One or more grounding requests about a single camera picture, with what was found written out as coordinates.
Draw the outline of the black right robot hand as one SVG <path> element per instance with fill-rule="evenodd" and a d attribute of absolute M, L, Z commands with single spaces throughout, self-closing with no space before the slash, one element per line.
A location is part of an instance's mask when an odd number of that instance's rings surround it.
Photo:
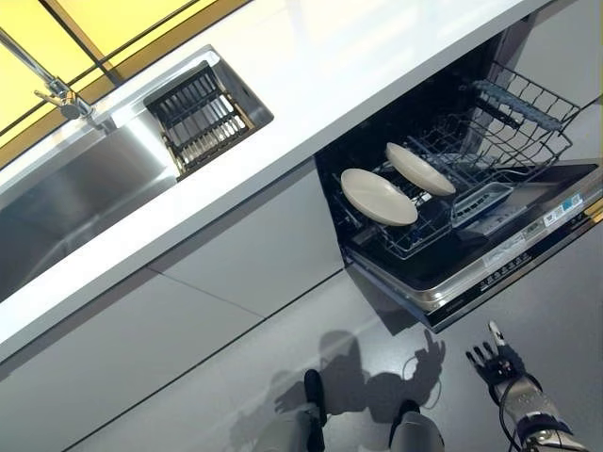
<path fill-rule="evenodd" d="M 518 353 L 510 346 L 494 320 L 487 328 L 493 344 L 482 342 L 465 353 L 466 358 L 489 388 L 520 378 L 525 374 L 525 365 Z"/>

